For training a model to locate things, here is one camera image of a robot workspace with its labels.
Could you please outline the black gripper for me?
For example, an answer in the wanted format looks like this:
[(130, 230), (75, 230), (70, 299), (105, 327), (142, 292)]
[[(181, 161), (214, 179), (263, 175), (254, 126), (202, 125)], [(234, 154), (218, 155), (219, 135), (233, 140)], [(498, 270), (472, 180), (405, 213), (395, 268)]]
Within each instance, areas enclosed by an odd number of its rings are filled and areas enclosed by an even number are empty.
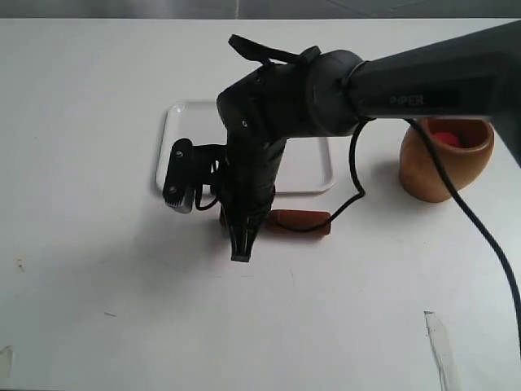
[(286, 139), (272, 143), (229, 138), (218, 198), (231, 242), (232, 261), (250, 261), (253, 245), (274, 202)]

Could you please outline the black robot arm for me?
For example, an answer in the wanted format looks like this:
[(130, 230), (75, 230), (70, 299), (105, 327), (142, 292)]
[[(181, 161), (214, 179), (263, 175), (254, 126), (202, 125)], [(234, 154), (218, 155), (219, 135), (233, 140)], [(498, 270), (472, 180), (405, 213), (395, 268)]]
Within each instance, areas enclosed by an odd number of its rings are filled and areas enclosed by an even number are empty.
[(234, 261), (250, 259), (290, 138), (347, 136), (380, 118), (476, 118), (520, 156), (519, 22), (372, 61), (315, 46), (294, 55), (237, 35), (229, 43), (259, 63), (217, 97), (227, 131), (220, 202)]

